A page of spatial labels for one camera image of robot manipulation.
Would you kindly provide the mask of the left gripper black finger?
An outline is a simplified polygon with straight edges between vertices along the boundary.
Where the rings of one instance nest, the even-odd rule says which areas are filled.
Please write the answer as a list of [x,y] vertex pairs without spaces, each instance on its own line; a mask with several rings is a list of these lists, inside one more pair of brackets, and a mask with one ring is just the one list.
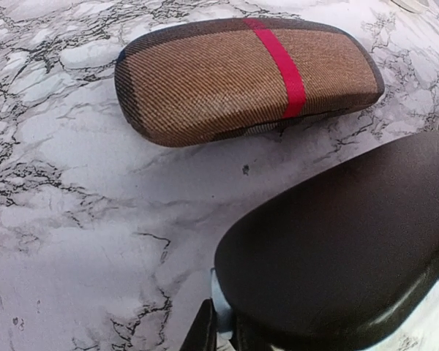
[[200,305],[180,351],[215,351],[217,349],[217,316],[212,299]]

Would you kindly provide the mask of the light blue cleaning cloth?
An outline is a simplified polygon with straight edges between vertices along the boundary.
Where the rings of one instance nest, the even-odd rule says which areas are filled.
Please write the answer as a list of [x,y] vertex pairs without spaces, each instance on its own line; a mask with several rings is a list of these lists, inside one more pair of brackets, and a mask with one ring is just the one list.
[[233,337],[234,329],[233,310],[230,304],[226,301],[226,298],[220,287],[216,270],[212,268],[210,273],[211,299],[216,314],[217,332],[222,339],[230,341]]

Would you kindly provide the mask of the black glasses case beige lining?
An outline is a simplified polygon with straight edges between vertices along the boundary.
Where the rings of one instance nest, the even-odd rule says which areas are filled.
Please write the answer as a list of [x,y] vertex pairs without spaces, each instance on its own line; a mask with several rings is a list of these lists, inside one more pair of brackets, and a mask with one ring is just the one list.
[[238,321],[287,350],[363,350],[439,280],[439,131],[386,143],[273,197],[214,256]]

